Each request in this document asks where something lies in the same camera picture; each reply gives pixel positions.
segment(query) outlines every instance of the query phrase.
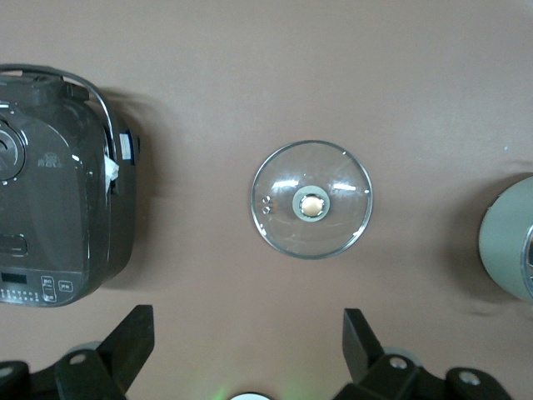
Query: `button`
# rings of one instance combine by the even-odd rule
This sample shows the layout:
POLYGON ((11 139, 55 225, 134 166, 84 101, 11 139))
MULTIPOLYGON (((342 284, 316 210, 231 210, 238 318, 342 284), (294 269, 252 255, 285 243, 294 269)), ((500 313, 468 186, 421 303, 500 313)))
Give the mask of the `button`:
POLYGON ((57 301, 56 288, 53 286, 53 277, 41 277, 42 299, 45 302, 54 303, 57 301))
POLYGON ((74 292, 74 285, 70 281, 59 281, 59 292, 74 292))

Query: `black bracket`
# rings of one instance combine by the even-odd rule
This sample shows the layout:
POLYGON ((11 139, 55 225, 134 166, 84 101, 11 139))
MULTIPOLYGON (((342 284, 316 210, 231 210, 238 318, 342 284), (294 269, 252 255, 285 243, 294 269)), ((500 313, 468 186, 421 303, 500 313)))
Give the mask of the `black bracket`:
POLYGON ((25 362, 0 362, 0 398, 124 400, 154 342, 152 306, 136 306, 96 350, 70 352, 33 374, 25 362))
POLYGON ((344 312, 342 350, 353 383, 334 400, 511 400, 488 373, 453 368, 442 380, 408 357, 385 354, 362 312, 344 312))

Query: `glass lid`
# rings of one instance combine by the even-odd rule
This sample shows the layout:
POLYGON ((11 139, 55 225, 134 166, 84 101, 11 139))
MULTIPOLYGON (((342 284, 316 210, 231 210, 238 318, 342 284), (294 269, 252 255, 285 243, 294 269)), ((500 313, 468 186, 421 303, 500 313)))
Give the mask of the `glass lid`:
POLYGON ((274 152, 252 186, 252 215, 274 248, 297 258, 325 258, 349 248, 372 210, 365 168, 347 150, 309 140, 274 152))

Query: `metal screw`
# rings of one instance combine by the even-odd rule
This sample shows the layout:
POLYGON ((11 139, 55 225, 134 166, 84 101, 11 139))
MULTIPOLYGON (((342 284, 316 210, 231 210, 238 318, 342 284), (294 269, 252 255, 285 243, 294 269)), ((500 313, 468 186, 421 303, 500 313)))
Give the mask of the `metal screw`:
POLYGON ((389 363, 396 369, 406 369, 407 362, 403 358, 393 357, 389 360, 389 363))
POLYGON ((87 360, 87 356, 85 354, 81 353, 81 354, 76 354, 74 357, 72 357, 69 360, 69 362, 70 362, 70 365, 75 365, 75 364, 81 364, 85 360, 87 360))
POLYGON ((0 378, 5 378, 13 373, 13 367, 4 367, 0 369, 0 378))
POLYGON ((477 377, 477 375, 475 375, 473 372, 470 372, 470 371, 462 371, 459 374, 459 379, 463 381, 463 383, 466 383, 467 385, 471 385, 471 386, 481 385, 481 381, 477 377))

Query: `control panel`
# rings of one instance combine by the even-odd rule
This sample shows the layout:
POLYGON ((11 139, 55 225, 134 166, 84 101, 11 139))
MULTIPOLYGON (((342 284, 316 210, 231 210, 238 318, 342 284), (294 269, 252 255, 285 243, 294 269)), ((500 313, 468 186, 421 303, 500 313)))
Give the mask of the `control panel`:
POLYGON ((0 270, 0 303, 56 307, 76 296, 80 272, 31 271, 12 267, 0 270))

